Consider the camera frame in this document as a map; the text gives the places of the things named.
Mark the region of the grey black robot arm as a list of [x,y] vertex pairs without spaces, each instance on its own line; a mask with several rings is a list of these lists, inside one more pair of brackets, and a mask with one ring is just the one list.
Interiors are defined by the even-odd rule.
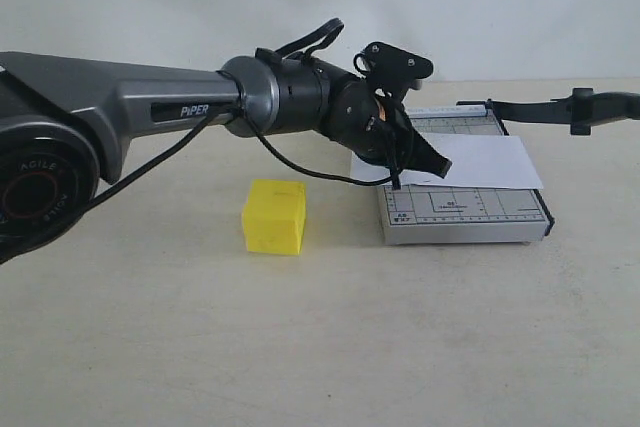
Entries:
[[1,56],[1,257],[41,248],[150,170],[125,173],[139,137],[221,125],[242,138],[314,131],[383,167],[445,177],[451,161],[403,98],[429,60],[377,45],[349,72],[312,49],[257,49],[200,71],[7,51]]

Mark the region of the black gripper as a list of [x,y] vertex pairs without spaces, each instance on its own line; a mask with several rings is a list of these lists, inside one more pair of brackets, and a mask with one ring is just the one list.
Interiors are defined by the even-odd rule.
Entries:
[[356,149],[365,163],[389,167],[390,159],[397,167],[433,174],[444,179],[452,161],[439,153],[413,126],[404,104],[390,93],[374,93],[377,120],[365,131],[369,144]]

